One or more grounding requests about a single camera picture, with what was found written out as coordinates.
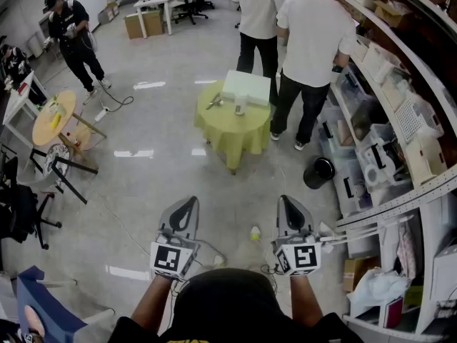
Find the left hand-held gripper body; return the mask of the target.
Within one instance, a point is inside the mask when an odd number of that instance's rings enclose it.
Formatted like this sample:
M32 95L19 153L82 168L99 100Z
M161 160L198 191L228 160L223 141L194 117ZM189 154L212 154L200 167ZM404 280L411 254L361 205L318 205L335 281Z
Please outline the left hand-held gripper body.
M176 234L172 229L158 230L156 240L151 243L151 272L185 282L200 249L200 244L189 237L189 234L186 237Z

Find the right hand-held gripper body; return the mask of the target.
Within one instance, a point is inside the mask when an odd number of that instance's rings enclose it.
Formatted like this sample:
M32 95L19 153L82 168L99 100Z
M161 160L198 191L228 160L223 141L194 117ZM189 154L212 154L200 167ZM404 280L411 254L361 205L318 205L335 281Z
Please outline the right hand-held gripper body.
M277 270L284 276L306 276L321 267L322 243L310 230L278 237L272 247Z

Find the person's left forearm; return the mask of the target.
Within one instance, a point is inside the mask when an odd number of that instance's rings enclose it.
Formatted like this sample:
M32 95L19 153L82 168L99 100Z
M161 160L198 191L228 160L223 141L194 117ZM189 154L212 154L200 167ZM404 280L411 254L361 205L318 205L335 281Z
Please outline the person's left forearm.
M170 279L156 275L131 315L131 319L147 332L158 333L171 285Z

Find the person's right forearm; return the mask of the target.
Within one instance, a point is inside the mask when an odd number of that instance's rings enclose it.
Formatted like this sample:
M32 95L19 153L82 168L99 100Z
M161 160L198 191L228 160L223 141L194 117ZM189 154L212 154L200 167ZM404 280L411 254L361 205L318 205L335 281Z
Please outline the person's right forearm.
M292 320L305 327L314 327L323 312L307 276L291 277Z

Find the black waste bin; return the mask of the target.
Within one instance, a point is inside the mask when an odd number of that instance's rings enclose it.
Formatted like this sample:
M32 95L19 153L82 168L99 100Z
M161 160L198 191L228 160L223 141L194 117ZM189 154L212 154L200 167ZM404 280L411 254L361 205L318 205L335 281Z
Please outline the black waste bin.
M310 189L319 189L332 180L336 170L330 159L318 157L314 159L303 173L303 181Z

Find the person's black t-shirt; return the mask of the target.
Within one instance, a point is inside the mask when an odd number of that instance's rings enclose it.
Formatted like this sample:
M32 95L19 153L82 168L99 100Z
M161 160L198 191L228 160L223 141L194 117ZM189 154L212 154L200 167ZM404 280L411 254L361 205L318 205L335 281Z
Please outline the person's black t-shirt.
M108 343L363 343L334 312L314 327L285 315L266 276L223 268L192 277L181 288L171 326L152 334L121 317Z

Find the white plastic bag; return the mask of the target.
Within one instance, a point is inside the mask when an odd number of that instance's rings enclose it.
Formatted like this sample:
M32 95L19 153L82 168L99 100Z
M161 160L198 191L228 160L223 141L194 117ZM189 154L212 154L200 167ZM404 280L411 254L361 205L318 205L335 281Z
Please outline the white plastic bag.
M356 288L347 297L351 313L364 308L385 305L402 297L410 287L410 281L395 271L384 272L376 267L368 270L360 279Z

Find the stack of clear storage boxes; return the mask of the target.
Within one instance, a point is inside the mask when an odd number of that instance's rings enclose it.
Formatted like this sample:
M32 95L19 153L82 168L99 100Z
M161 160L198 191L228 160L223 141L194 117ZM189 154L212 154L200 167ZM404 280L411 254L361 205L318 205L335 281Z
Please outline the stack of clear storage boxes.
M318 139L336 168L333 183L344 217L365 212L412 189L390 120L353 63L331 84L318 115Z

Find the red book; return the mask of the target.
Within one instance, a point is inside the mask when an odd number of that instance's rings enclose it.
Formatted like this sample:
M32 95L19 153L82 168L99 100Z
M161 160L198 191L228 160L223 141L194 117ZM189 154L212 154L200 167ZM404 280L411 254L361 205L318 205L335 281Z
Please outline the red book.
M383 328L393 329L397 327L402 319L403 297L399 297L386 305L383 318Z

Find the black-legged patterned chair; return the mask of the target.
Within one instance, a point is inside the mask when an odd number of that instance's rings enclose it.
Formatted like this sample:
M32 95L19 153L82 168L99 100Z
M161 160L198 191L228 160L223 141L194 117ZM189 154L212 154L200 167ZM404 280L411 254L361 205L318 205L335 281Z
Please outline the black-legged patterned chair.
M74 162L71 159L71 155L71 151L65 144L54 144L47 152L33 149L26 164L26 170L29 171L29 175L28 179L24 179L25 185L43 191L55 188L61 194L64 193L62 186L65 186L83 204L87 204L86 198L76 190L66 178L66 175L70 168L92 174L98 174L98 171Z

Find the blue plastic chair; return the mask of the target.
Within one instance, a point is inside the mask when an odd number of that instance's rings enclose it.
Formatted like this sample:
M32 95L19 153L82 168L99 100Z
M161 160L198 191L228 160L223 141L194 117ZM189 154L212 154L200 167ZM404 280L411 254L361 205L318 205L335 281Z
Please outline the blue plastic chair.
M16 279L17 306L21 333L24 336L31 328L25 314L30 306L44 326L44 343L73 343L75 333L87 326L69 312L48 289L40 283L44 272L32 266Z

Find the pale green flat box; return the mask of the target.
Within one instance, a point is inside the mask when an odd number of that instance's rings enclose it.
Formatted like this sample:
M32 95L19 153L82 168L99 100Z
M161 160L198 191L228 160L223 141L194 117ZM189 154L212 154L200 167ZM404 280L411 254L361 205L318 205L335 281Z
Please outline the pale green flat box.
M268 106L270 102L271 80L264 76L229 70L221 91L225 99L234 100L245 96L246 102L259 106Z

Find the round wooden table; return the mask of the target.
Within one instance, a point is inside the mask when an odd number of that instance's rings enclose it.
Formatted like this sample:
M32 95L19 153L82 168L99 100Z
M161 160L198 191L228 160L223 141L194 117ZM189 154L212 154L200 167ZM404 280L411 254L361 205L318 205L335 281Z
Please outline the round wooden table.
M85 166L98 171L98 164L90 160L90 158L88 158L84 153L84 147L87 143L85 135L90 134L92 131L101 136L103 139L106 139L107 135L76 113L76 102L77 98L74 91L63 91L50 99L40 111L40 114L34 122L32 131L33 143L36 146L45 146L55 140L55 138L59 138L63 144L70 149L73 149L74 153L82 158ZM55 130L52 130L51 123L54 115L57 113L61 114L61 121L59 122L59 126ZM71 119L76 119L77 122L83 126L84 130L82 139L80 139L76 134L73 134L70 137L67 137L64 134L65 127ZM81 141L80 147L76 147L74 145L75 138Z

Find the row of white perforated baskets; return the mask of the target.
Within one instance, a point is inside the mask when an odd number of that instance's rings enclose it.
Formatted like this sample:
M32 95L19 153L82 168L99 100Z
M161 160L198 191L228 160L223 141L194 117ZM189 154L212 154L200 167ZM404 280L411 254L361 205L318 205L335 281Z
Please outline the row of white perforated baskets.
M375 42L356 37L353 54L376 83L396 115L407 143L419 133L435 139L444 135L433 107L412 87L412 77L401 60Z

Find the white office desk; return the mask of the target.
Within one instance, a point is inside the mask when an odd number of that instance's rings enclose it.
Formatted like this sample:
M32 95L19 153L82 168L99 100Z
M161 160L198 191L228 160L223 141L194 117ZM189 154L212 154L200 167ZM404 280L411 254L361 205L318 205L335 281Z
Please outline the white office desk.
M149 6L164 6L164 13L166 17L166 24L167 24L167 32L168 35L172 35L172 28L171 28L171 12L170 12L170 0L139 0L134 4L134 8L136 9L136 13L138 14L139 17L139 23L141 27L141 32L142 32L142 37L144 39L147 39L147 33L146 33L146 27L144 24L144 18L142 16L141 9L143 7L149 7Z

